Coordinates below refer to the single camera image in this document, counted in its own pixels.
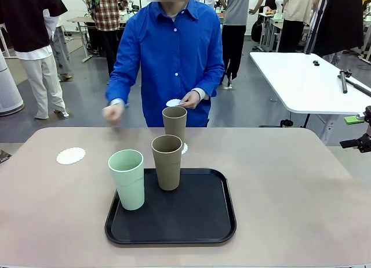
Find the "person's right hand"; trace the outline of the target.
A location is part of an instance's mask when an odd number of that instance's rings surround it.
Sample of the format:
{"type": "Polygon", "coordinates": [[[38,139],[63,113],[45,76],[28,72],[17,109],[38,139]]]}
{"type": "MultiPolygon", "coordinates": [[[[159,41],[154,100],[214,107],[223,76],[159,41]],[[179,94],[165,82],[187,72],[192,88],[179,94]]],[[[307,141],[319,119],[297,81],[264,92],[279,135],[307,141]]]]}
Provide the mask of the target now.
{"type": "Polygon", "coordinates": [[[112,126],[117,126],[121,122],[124,109],[121,103],[112,104],[102,109],[102,115],[112,126]]]}

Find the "person's left hand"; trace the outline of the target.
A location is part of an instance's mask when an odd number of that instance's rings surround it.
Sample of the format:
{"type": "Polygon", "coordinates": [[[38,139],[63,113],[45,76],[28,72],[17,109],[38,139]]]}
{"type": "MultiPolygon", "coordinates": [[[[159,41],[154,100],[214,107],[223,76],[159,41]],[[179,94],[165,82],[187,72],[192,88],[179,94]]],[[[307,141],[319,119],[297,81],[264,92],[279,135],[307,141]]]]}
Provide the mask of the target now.
{"type": "Polygon", "coordinates": [[[179,106],[189,109],[195,109],[200,101],[201,97],[199,93],[195,90],[192,90],[181,99],[179,106]]]}

